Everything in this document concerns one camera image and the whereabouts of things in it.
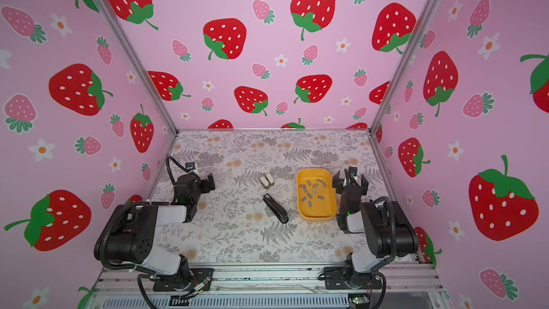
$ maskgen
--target strawberry wallpaper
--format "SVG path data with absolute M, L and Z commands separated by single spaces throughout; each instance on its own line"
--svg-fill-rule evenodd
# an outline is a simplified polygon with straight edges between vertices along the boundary
M 371 125 L 425 2 L 108 1 L 181 129 Z
M 453 308 L 539 308 L 547 0 L 442 0 L 378 130 Z
M 112 209 L 170 134 L 92 0 L 0 0 L 6 308 L 83 308 Z

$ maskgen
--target table surface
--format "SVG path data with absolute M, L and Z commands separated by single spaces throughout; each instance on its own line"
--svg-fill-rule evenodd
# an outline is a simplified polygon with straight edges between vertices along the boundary
M 339 262 L 366 244 L 364 234 L 340 231 L 335 218 L 312 223 L 300 217 L 296 177 L 303 168 L 343 175 L 356 166 L 369 182 L 363 201 L 387 196 L 368 133 L 360 130 L 183 131 L 172 155 L 182 164 L 195 161 L 200 177 L 211 172 L 216 184 L 201 196 L 191 222 L 156 229 L 156 243 L 189 262 Z M 176 179 L 183 174 L 175 165 L 172 170 Z M 274 177 L 268 190 L 257 180 L 266 172 Z M 153 201 L 171 201 L 173 193 L 164 170 Z M 265 193 L 288 211 L 288 223 L 267 208 Z

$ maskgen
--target white flower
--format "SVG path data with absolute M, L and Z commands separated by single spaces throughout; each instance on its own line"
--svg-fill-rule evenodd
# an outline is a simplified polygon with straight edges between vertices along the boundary
M 343 105 L 349 106 L 349 103 L 351 103 L 352 101 L 353 100 L 349 99 L 349 96 L 347 96 L 347 97 L 345 97 L 341 100 L 341 106 L 343 106 Z
M 46 144 L 44 139 L 39 138 L 38 146 L 31 146 L 29 147 L 29 150 L 33 153 L 36 153 L 35 159 L 38 162 L 43 158 L 53 159 L 53 154 L 51 153 L 53 148 L 55 148 L 55 145 L 53 143 Z
M 8 59 L 11 57 L 11 53 L 7 50 L 0 50 L 0 67 L 9 69 Z
M 347 48 L 351 46 L 351 44 L 347 42 L 347 37 L 344 37 L 341 41 L 336 42 L 335 45 L 338 46 L 338 48 L 335 50 L 336 52 L 347 52 Z
M 465 152 L 462 148 L 460 148 L 460 142 L 456 141 L 456 143 L 451 144 L 448 143 L 449 153 L 448 157 L 452 157 L 456 159 L 456 161 L 460 160 L 460 154 L 463 154 Z
M 479 51 L 477 52 L 477 54 L 484 54 L 484 61 L 488 60 L 492 52 L 500 49 L 500 45 L 496 43 L 499 37 L 500 33 L 495 34 L 494 36 L 492 36 L 492 38 L 489 38 L 488 36 L 484 37 L 484 45 L 480 47 Z
M 53 22 L 51 22 L 49 26 L 55 30 L 59 30 L 61 36 L 66 37 L 67 34 L 72 33 L 71 28 L 67 25 L 67 19 L 65 17 L 57 17 L 57 15 L 52 12 L 51 18 L 53 19 Z
M 211 92 L 211 89 L 215 89 L 215 86 L 211 84 L 211 81 L 202 81 L 202 88 L 208 90 L 208 92 Z
M 113 156 L 113 161 L 109 162 L 109 167 L 111 167 L 111 171 L 116 172 L 120 170 L 120 165 L 122 164 L 122 160 L 118 160 L 116 156 Z
M 462 307 L 463 309 L 474 309 L 473 306 L 471 305 L 471 298 L 463 296 L 461 292 L 460 292 L 460 307 Z
M 448 234 L 453 235 L 456 238 L 457 242 L 460 242 L 460 237 L 464 236 L 465 233 L 463 230 L 460 229 L 460 223 L 452 223 L 452 221 L 448 221 L 449 223 L 449 230 Z
M 288 59 L 284 57 L 284 55 L 280 54 L 277 58 L 274 59 L 276 61 L 276 66 L 282 66 L 286 67 L 286 62 L 288 62 Z
M 126 73 L 126 76 L 128 78 L 128 84 L 136 84 L 136 77 L 132 71 Z
M 414 201 L 412 199 L 412 194 L 406 195 L 406 203 L 412 207 L 412 204 L 414 204 Z
M 452 7 L 449 8 L 448 10 L 448 22 L 451 21 L 451 20 L 456 20 L 457 19 L 457 13 L 461 10 L 461 7 L 463 6 L 462 3 L 460 3 L 458 0 L 456 0 L 456 2 L 453 4 Z
M 44 290 L 34 289 L 32 291 L 32 297 L 21 308 L 36 309 L 39 305 L 44 305 L 48 302 L 46 295 L 48 294 L 49 286 Z

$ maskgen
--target pink wall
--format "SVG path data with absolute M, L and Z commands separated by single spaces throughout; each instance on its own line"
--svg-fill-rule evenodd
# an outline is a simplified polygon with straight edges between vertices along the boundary
M 137 9 L 131 8 L 133 1 L 139 5 Z M 194 129 L 207 128 L 217 120 L 228 120 L 235 128 L 280 128 L 290 122 L 307 128 L 346 128 L 358 123 L 361 127 L 370 125 L 379 108 L 379 100 L 371 101 L 370 93 L 374 97 L 378 89 L 385 91 L 384 84 L 392 76 L 400 57 L 395 47 L 406 39 L 400 41 L 399 37 L 411 31 L 415 24 L 414 16 L 419 16 L 425 0 L 110 2 L 146 69 L 164 72 L 153 74 L 156 81 L 160 82 L 162 75 L 166 77 L 164 79 L 174 80 L 172 84 L 177 79 L 184 89 L 183 95 L 191 96 L 172 97 L 166 88 L 168 82 L 158 86 L 161 95 L 166 95 L 168 100 L 164 104 L 178 126 Z M 153 6 L 143 10 L 151 3 Z M 128 17 L 130 10 L 135 13 Z M 312 23 L 300 16 L 308 11 L 315 15 Z M 294 22 L 292 13 L 296 13 L 300 26 Z M 376 24 L 378 15 L 380 24 Z M 213 22 L 225 18 L 233 19 Z M 233 27 L 237 30 L 223 32 Z M 304 28 L 302 41 L 300 37 Z M 212 53 L 205 43 L 204 32 L 207 32 L 210 46 L 219 48 L 216 53 Z M 394 37 L 394 43 L 384 49 L 389 52 L 378 51 L 396 33 L 399 36 Z M 177 40 L 175 51 L 174 40 Z M 217 45 L 214 44 L 216 41 L 222 42 Z M 302 62 L 305 57 L 313 62 L 309 64 L 305 59 Z M 262 79 L 265 71 L 269 77 Z M 303 77 L 307 77 L 307 83 L 302 88 L 307 90 L 311 86 L 314 90 L 319 87 L 317 92 L 301 95 L 311 103 L 303 102 L 295 92 L 298 80 Z M 322 86 L 315 85 L 316 81 L 323 80 Z M 324 84 L 330 82 L 331 87 L 321 91 Z M 234 92 L 241 86 L 255 91 L 252 94 L 250 89 L 240 88 L 237 96 L 243 95 L 243 98 L 237 101 Z M 173 92 L 179 94 L 181 89 Z M 264 98 L 268 98 L 266 107 Z M 255 107 L 249 105 L 247 99 L 251 104 L 261 102 L 258 113 L 251 113 Z M 345 100 L 352 101 L 347 106 Z M 277 110 L 286 113 L 278 115 Z
M 380 145 L 400 199 L 429 236 L 422 251 L 436 258 L 454 308 L 546 302 L 548 19 L 547 0 L 442 0 L 434 40 L 417 50 L 383 120 Z M 542 58 L 521 62 L 528 54 Z M 541 88 L 533 95 L 531 75 Z M 418 144 L 430 163 L 420 164 Z
M 0 0 L 0 102 L 8 123 L 0 129 L 0 225 L 32 219 L 2 230 L 2 271 L 9 277 L 2 282 L 6 308 L 28 308 L 33 300 L 44 308 L 78 306 L 87 293 L 79 287 L 91 288 L 101 270 L 93 245 L 106 220 L 116 205 L 145 194 L 150 181 L 144 179 L 142 164 L 154 175 L 170 137 L 162 134 L 164 124 L 139 81 L 128 82 L 130 66 L 100 14 L 87 6 L 93 3 L 78 4 L 79 9 L 75 0 Z M 45 41 L 34 43 L 29 36 L 35 41 L 45 36 Z M 98 37 L 106 39 L 108 50 L 98 51 Z M 60 73 L 75 64 L 81 65 Z M 103 93 L 101 110 L 102 92 L 90 70 L 114 95 Z M 16 94 L 23 96 L 13 98 Z M 140 104 L 154 126 L 146 152 L 139 152 L 130 136 Z M 113 114 L 123 128 L 117 123 L 113 129 Z M 99 141 L 100 150 L 87 139 L 81 154 L 76 141 L 88 136 Z M 114 157 L 121 160 L 115 170 Z M 104 193 L 108 184 L 113 193 Z

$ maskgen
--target yellow plastic container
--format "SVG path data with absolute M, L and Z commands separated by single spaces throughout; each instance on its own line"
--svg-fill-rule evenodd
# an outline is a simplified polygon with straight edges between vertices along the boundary
M 318 181 L 321 179 L 326 187 Z M 298 211 L 301 218 L 307 222 L 326 222 L 334 218 L 338 212 L 335 201 L 335 189 L 332 187 L 332 175 L 322 168 L 305 168 L 299 171 L 298 180 Z

